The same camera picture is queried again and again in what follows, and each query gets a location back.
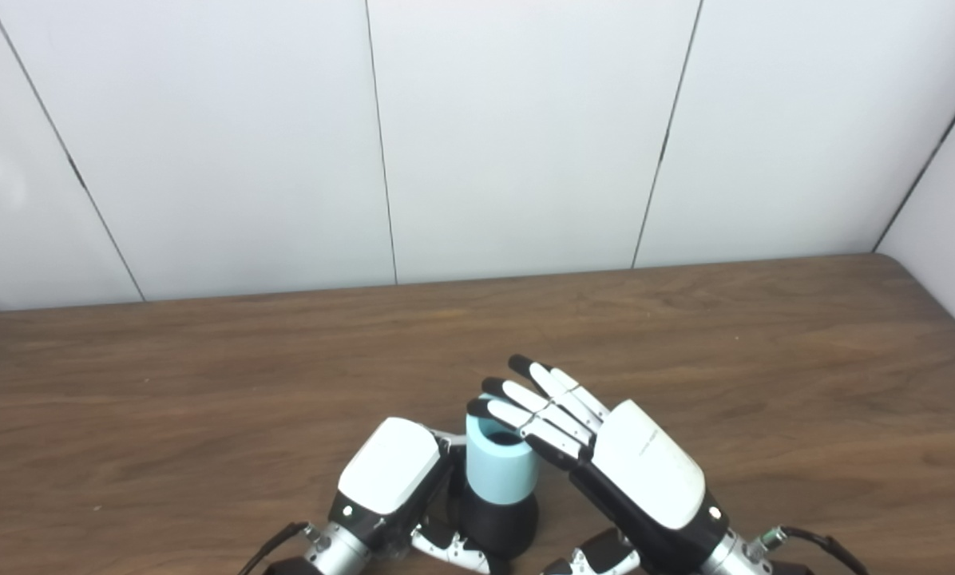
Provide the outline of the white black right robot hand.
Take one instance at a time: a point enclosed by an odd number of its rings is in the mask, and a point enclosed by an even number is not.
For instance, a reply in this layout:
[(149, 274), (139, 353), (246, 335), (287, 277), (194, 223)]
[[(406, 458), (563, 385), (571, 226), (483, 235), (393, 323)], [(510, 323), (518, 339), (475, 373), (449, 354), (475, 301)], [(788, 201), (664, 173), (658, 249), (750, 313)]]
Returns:
[(517, 434), (608, 518), (612, 528), (548, 574), (704, 574), (729, 523), (703, 470), (632, 400), (605, 406), (558, 367), (514, 355), (526, 383), (489, 376), (469, 415)]

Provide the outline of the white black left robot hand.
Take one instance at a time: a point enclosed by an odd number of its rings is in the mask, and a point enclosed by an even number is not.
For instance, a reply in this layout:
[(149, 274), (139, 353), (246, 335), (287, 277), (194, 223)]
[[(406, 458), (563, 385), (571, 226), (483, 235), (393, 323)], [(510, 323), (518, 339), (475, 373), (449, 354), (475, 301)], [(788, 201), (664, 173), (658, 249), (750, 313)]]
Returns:
[(477, 574), (510, 574), (473, 539), (429, 514), (466, 454), (466, 437), (390, 416), (340, 474), (328, 527), (307, 553), (322, 574), (361, 574), (412, 549)]

